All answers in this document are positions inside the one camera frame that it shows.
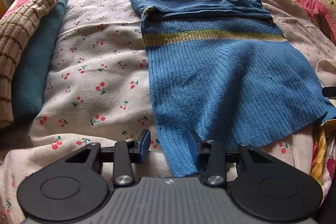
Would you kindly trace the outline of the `blue knit sweater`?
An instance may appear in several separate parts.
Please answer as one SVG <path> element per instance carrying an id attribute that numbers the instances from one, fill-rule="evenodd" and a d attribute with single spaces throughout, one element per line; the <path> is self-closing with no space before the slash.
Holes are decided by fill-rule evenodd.
<path id="1" fill-rule="evenodd" d="M 187 137 L 262 147 L 333 119 L 305 56 L 261 0 L 129 0 L 141 16 L 152 108 L 173 174 L 197 171 Z"/>

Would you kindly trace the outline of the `cherry print bed sheet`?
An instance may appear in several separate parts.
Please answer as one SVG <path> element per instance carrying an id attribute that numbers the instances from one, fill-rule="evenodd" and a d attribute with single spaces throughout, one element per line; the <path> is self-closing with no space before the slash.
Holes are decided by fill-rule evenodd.
<path id="1" fill-rule="evenodd" d="M 335 46 L 294 0 L 262 0 L 283 34 L 309 60 L 322 84 Z M 140 176 L 171 176 L 151 108 L 140 18 L 129 0 L 68 0 L 44 82 L 43 106 L 27 123 L 1 132 L 1 223 L 21 223 L 17 188 L 25 177 L 99 142 L 114 145 L 148 128 L 150 153 Z"/>

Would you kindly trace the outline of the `teal folded garment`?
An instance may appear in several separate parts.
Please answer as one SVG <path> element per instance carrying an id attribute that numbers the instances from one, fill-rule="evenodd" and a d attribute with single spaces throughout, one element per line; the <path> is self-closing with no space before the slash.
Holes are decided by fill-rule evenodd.
<path id="1" fill-rule="evenodd" d="M 42 109 L 49 66 L 67 3 L 68 0 L 59 0 L 42 17 L 38 29 L 23 51 L 11 84 L 15 121 L 32 119 Z"/>

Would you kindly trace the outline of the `beige brown striped knit garment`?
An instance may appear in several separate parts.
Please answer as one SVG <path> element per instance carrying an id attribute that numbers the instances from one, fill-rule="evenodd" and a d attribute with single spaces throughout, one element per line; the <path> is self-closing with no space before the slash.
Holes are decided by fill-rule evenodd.
<path id="1" fill-rule="evenodd" d="M 22 53 L 58 1 L 31 0 L 1 19 L 1 128 L 14 122 L 11 83 Z"/>

